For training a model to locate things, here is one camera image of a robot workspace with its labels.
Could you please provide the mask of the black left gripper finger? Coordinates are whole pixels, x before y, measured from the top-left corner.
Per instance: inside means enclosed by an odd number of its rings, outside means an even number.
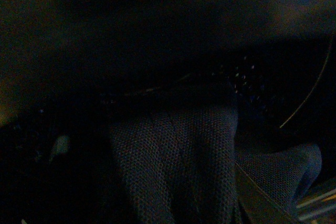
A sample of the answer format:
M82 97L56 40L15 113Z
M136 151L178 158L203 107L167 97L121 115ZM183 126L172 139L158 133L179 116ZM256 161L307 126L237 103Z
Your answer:
M335 177L315 183L319 158L238 158L235 166L250 223L324 223L335 215Z

